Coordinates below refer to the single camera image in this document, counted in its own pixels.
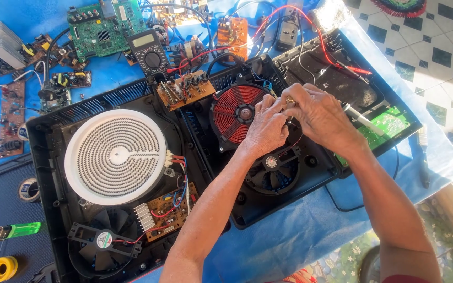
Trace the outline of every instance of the black fan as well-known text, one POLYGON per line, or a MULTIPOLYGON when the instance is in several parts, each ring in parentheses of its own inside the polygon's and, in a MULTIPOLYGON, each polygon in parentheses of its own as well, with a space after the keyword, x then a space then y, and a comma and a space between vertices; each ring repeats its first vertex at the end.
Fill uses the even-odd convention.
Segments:
POLYGON ((248 185, 263 194, 290 190, 299 174, 300 148, 283 148, 256 160, 245 177, 248 185))
MULTIPOLYGON (((80 268, 75 265, 78 272, 86 277, 90 277, 92 269, 96 272, 110 271, 106 273, 107 276, 117 273, 133 257, 137 257, 141 251, 142 242, 129 244, 114 242, 114 240, 135 242, 137 230, 134 216, 118 208, 102 210, 88 226, 74 223, 68 237, 81 242, 78 254, 87 262, 87 265, 83 264, 83 267, 80 268), (86 269, 90 270, 85 274, 82 271, 86 269)), ((74 264, 77 260, 73 260, 71 249, 70 257, 74 264)))

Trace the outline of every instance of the table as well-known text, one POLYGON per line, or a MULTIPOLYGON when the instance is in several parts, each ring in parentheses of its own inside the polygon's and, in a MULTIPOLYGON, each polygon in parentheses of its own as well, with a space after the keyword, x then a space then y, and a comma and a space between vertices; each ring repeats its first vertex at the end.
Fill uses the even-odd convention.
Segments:
MULTIPOLYGON (((0 21, 9 26, 24 42, 32 42, 34 36, 39 33, 48 32, 54 37, 65 29, 67 27, 65 12, 69 6, 81 7, 94 2, 94 0, 58 0, 51 5, 49 2, 26 3, 26 1, 0 0, 0 21), (11 9, 3 8, 8 5, 11 5, 11 9)), ((232 12, 234 4, 232 0, 211 1, 210 9, 217 17, 223 15, 221 12, 232 12)), ((315 4, 316 2, 305 2, 307 7, 313 7, 315 4)), ((268 7, 262 4, 257 7, 257 4, 252 4, 248 9, 242 10, 240 16, 248 17, 249 22, 254 23, 253 17, 261 15, 262 11, 265 15, 270 13, 268 7)), ((211 27, 213 33, 216 30, 214 26, 211 27)), ((183 36, 190 35, 188 38, 192 34, 202 32, 200 39, 204 43, 208 42, 205 28, 193 26, 180 27, 178 30, 183 36)), ((341 31, 428 127, 427 158, 431 177, 429 189, 424 189, 417 181, 414 182, 419 179, 419 153, 412 152, 413 146, 410 146, 409 140, 398 145, 400 168, 396 181, 412 202, 417 203, 453 181, 453 146, 424 106, 418 104, 413 92, 359 24, 354 19, 350 19, 341 31)), ((310 31, 304 34, 306 40, 314 37, 310 31)), ((272 57, 277 54, 274 51, 271 53, 272 57)), ((55 67, 53 71, 59 72, 62 69, 67 68, 55 67)), ((124 59, 117 61, 117 56, 92 58, 87 70, 93 71, 92 87, 73 90, 74 102, 80 100, 80 93, 90 97, 143 76, 139 68, 129 67, 124 59)), ((9 78, 0 79, 0 83, 7 81, 9 78)), ((39 105, 39 99, 35 95, 37 91, 37 80, 33 78, 26 84, 27 107, 39 105)), ((36 114, 26 111, 25 116, 28 119, 36 114)), ((380 163, 390 174, 394 172, 395 160, 394 149, 379 157, 380 163)), ((362 203, 362 196, 354 176, 335 180, 328 187, 338 205, 343 208, 355 207, 362 203)), ((206 258, 203 279, 204 282, 277 280, 321 258, 369 229, 371 225, 364 209, 350 213, 338 212, 326 191, 321 188, 248 229, 239 231, 232 228, 220 237, 206 258)), ((157 269, 137 282, 157 282, 160 273, 161 269, 157 269)))

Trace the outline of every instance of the multimeter display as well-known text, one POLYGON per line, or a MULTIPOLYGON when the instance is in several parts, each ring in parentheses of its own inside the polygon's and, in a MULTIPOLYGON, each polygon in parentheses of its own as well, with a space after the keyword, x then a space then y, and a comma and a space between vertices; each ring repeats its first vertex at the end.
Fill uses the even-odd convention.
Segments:
POLYGON ((146 77, 155 73, 167 75, 169 61, 154 29, 129 36, 127 42, 146 77))
POLYGON ((132 41, 132 43, 134 44, 134 47, 140 47, 142 45, 145 45, 145 44, 148 44, 148 43, 151 43, 154 41, 155 41, 155 39, 154 39, 153 35, 147 34, 145 36, 134 39, 132 41))

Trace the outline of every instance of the aluminum heat sink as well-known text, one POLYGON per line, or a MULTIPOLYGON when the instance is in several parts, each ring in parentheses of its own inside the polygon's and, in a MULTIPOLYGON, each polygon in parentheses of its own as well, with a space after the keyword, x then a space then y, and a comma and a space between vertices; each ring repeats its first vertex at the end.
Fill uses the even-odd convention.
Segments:
POLYGON ((160 181, 166 162, 164 134, 148 116, 117 109, 94 116, 74 134, 64 168, 85 200, 119 205, 136 200, 160 181))
POLYGON ((22 39, 0 22, 0 59, 14 69, 25 68, 25 58, 19 53, 21 49, 22 39))

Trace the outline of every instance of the hand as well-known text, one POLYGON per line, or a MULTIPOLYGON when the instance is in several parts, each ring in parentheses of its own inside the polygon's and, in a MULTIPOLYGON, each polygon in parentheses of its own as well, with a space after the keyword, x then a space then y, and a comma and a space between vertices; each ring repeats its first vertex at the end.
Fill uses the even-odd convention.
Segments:
POLYGON ((284 114, 299 120, 303 133, 346 160, 369 151, 366 138, 354 128, 338 100, 311 84, 293 84, 282 92, 284 114), (288 96, 298 103, 286 109, 288 96))
POLYGON ((255 117, 249 126, 246 139, 241 145, 255 155, 256 158, 284 145, 289 135, 288 127, 284 125, 287 117, 280 113, 281 99, 277 100, 266 94, 263 100, 255 105, 255 117))

